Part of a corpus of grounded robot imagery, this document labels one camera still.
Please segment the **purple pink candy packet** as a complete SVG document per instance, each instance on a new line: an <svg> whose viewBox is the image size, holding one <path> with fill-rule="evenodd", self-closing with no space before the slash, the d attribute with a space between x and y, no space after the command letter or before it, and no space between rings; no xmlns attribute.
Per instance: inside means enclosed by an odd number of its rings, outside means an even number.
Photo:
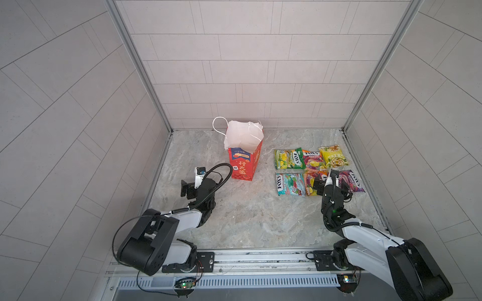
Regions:
<svg viewBox="0 0 482 301"><path fill-rule="evenodd" d="M340 181L343 187L347 187L350 193L365 192L360 181L352 170L340 171Z"/></svg>

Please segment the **teal candy packet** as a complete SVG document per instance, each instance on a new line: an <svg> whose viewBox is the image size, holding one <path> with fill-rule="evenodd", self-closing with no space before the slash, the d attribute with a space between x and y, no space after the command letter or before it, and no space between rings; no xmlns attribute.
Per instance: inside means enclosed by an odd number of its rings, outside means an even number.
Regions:
<svg viewBox="0 0 482 301"><path fill-rule="evenodd" d="M305 182L300 173L277 173L276 190L279 196L306 196Z"/></svg>

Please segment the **yellow snack packet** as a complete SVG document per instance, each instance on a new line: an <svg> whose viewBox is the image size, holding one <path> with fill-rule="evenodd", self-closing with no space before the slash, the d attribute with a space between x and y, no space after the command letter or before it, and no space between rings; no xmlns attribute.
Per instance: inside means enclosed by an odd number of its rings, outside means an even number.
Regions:
<svg viewBox="0 0 482 301"><path fill-rule="evenodd" d="M320 147L319 151L327 168L341 168L349 165L338 144Z"/></svg>

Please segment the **orange Fox's candy packet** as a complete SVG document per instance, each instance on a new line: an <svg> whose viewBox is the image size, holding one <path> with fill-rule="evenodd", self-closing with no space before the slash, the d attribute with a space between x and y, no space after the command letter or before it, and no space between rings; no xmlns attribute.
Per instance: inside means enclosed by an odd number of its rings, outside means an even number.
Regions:
<svg viewBox="0 0 482 301"><path fill-rule="evenodd" d="M303 161L305 168L308 170L321 171L326 169L326 164L320 151L303 150Z"/></svg>

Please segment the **red paper gift bag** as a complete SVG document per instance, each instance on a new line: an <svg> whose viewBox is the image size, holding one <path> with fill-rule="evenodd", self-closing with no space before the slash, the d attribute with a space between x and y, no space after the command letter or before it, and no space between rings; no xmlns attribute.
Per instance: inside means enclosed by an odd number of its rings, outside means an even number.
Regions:
<svg viewBox="0 0 482 301"><path fill-rule="evenodd" d="M233 167L232 178L252 181L264 140L263 125L260 122L228 121L218 116L213 119L212 127L224 136L224 148Z"/></svg>

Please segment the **green Fox's candy packet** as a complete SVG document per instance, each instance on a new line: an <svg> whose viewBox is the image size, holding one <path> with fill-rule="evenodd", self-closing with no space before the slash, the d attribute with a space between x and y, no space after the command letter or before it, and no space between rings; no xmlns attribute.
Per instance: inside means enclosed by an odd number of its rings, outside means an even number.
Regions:
<svg viewBox="0 0 482 301"><path fill-rule="evenodd" d="M303 150L298 149L276 149L274 151L276 169L305 169Z"/></svg>

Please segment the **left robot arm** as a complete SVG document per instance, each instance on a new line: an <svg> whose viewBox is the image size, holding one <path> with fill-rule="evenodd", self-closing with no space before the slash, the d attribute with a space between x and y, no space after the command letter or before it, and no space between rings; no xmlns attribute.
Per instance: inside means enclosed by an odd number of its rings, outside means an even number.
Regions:
<svg viewBox="0 0 482 301"><path fill-rule="evenodd" d="M190 202L183 208L162 213L147 209L129 219L123 226L136 224L119 248L112 247L114 259L121 265L135 268L152 276L161 268L190 272L200 268L197 246L178 237L178 234L203 226L215 209L215 193L232 176L233 167L220 163L213 168L195 169L195 181L181 181L180 196Z"/></svg>

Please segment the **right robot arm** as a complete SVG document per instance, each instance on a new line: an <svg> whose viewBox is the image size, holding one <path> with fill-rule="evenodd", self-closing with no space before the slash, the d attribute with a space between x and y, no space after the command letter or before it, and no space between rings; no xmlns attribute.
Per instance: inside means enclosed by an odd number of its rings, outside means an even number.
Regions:
<svg viewBox="0 0 482 301"><path fill-rule="evenodd" d="M352 193L338 170L316 176L314 189L322 197L325 228L342 238L331 256L337 269L365 270L391 286L401 300L444 300L453 295L448 278L422 241L386 234L345 209Z"/></svg>

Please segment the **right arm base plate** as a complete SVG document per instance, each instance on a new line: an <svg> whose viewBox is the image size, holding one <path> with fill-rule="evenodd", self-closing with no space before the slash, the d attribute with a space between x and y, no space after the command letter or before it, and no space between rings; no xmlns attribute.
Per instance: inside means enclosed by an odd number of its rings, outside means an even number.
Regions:
<svg viewBox="0 0 482 301"><path fill-rule="evenodd" d="M315 250L306 254L306 258L316 265L316 270L322 271L358 271L362 270L349 263L342 250Z"/></svg>

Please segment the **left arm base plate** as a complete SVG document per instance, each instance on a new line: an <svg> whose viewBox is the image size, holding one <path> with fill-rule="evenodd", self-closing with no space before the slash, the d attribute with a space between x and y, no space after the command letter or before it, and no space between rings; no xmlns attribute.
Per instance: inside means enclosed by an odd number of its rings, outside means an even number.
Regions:
<svg viewBox="0 0 482 301"><path fill-rule="evenodd" d="M173 263L164 265L161 269L162 273L211 273L215 261L214 252L197 252L196 255L190 255L186 263Z"/></svg>

